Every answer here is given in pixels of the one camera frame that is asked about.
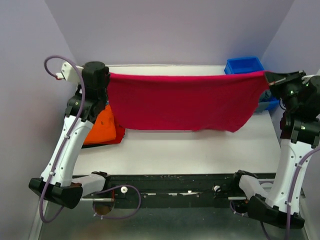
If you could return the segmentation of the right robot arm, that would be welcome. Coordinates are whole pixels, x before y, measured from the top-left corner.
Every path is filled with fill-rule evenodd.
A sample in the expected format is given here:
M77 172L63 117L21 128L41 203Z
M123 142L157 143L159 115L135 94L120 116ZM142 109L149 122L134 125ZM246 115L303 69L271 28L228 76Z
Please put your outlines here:
M272 95L285 111L280 121L280 160L269 192L257 175L239 170L230 191L245 194L249 218L283 229L301 229L300 194L312 154L320 144L320 76L265 72Z

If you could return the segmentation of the magenta t shirt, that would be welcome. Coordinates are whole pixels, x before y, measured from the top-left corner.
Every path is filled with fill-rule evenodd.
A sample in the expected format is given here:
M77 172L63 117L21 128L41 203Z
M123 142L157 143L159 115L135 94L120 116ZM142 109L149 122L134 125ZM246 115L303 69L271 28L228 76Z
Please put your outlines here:
M209 76L112 73L109 104L118 123L132 130L236 132L268 89L262 71Z

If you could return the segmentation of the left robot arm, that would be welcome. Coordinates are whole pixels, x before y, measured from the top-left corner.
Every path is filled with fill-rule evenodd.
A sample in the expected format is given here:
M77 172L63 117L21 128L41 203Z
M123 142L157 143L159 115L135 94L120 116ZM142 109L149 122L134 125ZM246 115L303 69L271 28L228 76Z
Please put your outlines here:
M83 82L67 102L57 146L40 177L32 178L28 184L29 189L39 197L69 209L75 208L86 195L96 193L104 198L111 191L106 173L92 172L73 178L84 141L98 115L105 109L110 81L109 68L99 61L87 62L78 67L77 72Z

